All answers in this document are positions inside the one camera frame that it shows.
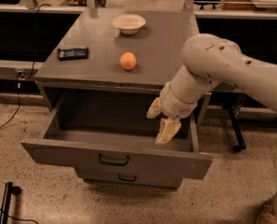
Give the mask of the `robot base column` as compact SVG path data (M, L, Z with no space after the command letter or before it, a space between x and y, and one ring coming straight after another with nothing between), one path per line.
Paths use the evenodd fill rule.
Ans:
M277 224L277 191L264 205L256 224Z

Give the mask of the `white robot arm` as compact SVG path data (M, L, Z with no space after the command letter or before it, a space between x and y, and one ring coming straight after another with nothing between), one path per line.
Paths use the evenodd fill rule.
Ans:
M196 108L199 99L219 83L227 83L277 114L277 64L242 54L239 46L215 35L190 37L181 50L182 67L165 84L146 116L162 114L158 145L166 144L181 128L181 120Z

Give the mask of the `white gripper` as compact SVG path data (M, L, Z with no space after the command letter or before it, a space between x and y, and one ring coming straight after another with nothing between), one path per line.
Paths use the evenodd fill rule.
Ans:
M182 126L180 119L188 117L196 106L196 103L187 104L178 99L171 90L171 83L167 82L146 112L148 119L154 119L161 112L168 117L160 120L156 144L163 145L171 141Z

